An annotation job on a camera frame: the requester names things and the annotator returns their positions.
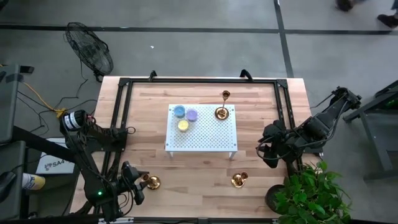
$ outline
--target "wooden table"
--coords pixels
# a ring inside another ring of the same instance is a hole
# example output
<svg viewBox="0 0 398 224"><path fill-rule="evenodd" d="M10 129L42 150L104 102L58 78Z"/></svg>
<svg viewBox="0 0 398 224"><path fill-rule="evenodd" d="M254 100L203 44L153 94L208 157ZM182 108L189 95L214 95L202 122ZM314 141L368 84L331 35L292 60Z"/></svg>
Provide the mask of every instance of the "wooden table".
<svg viewBox="0 0 398 224"><path fill-rule="evenodd" d="M104 128L111 123L119 78L105 77L99 93L95 118ZM287 81L295 123L299 125L311 115L304 81L301 78L288 78ZM164 150L169 104L220 104L223 90L231 92L227 103L236 108L238 152L233 160L228 159L228 153L176 153L171 160ZM287 114L282 90L280 95L284 114ZM149 171L160 177L162 185L158 190L145 189L144 203L135 205L129 216L278 217L265 205L264 196L269 187L282 183L287 175L286 164L280 161L276 169L271 169L257 157L255 150L264 127L275 119L278 114L272 85L135 83L127 127L134 126L137 132L128 137L121 163L129 161L138 169ZM103 152L93 154L99 170L103 156ZM303 162L310 161L317 162L318 158L304 154ZM241 189L231 185L232 175L238 172L249 174ZM83 186L84 180L80 176L71 212L86 202Z"/></svg>

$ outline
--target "gray floor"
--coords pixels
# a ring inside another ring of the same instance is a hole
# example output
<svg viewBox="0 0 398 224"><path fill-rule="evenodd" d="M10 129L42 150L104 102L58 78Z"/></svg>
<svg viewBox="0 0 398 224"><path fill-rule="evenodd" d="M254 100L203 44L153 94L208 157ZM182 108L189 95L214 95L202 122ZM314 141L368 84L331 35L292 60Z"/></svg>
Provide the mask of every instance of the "gray floor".
<svg viewBox="0 0 398 224"><path fill-rule="evenodd" d="M333 0L280 0L286 29L386 30L375 17L389 13L392 0L366 1L350 13L334 7ZM0 23L64 26L79 21L89 26L196 27L277 29L273 0L14 0L0 12ZM181 33L181 32L97 32L111 50L112 75L236 77L246 68L254 77L286 77L279 34ZM317 104L338 85L369 100L379 89L397 79L396 35L287 35L294 77L304 78L311 105ZM32 65L26 76L48 101L55 105L62 96L75 94L80 63L63 32L0 30L0 62ZM67 100L68 108L95 99L100 84L83 66L89 82L80 99ZM20 91L33 96L25 87ZM44 110L27 101L35 110ZM83 105L93 110L95 103ZM39 120L18 102L16 124L31 130ZM59 136L52 114L44 114L50 131ZM36 131L43 133L45 128ZM340 184L353 199L352 216L363 220L396 223L398 182L365 183L364 174L378 170L362 124L339 123L335 137L324 148L331 169L343 174ZM60 214L71 184L39 195L32 208L40 216Z"/></svg>

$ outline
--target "person's foot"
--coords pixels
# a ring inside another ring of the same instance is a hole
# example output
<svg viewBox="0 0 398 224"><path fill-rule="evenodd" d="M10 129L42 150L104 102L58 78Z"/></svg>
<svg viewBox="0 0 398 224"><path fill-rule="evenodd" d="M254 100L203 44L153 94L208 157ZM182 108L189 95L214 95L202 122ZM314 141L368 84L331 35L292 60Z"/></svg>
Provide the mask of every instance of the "person's foot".
<svg viewBox="0 0 398 224"><path fill-rule="evenodd" d="M336 0L336 7L343 12L348 12L352 10L354 4L351 0Z"/></svg>
<svg viewBox="0 0 398 224"><path fill-rule="evenodd" d="M380 20L380 22L382 22L384 25L390 27L391 29L398 26L398 19L396 19L394 16L387 16L381 14L378 15L377 19Z"/></svg>

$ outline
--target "black fan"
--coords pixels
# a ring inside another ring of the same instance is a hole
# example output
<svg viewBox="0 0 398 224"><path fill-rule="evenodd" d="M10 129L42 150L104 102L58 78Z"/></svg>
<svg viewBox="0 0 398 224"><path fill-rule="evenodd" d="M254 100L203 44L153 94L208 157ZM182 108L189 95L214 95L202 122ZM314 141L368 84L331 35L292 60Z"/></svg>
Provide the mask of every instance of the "black fan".
<svg viewBox="0 0 398 224"><path fill-rule="evenodd" d="M98 77L109 75L113 69L108 45L79 22L68 23L65 35L80 60L94 72L97 81L102 82Z"/></svg>

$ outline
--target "white pegboard shelf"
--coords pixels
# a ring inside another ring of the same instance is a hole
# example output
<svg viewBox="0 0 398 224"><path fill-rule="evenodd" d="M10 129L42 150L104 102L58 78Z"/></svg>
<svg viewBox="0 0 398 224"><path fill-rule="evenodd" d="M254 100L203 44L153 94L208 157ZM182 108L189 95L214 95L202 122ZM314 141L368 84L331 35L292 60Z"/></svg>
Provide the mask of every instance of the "white pegboard shelf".
<svg viewBox="0 0 398 224"><path fill-rule="evenodd" d="M235 105L225 105L229 117L218 120L215 109L222 105L183 105L185 111L195 109L198 112L196 122L189 122L186 132L178 130L181 119L174 116L174 107L169 105L165 149L173 152L229 152L230 158L238 151L236 140Z"/></svg>

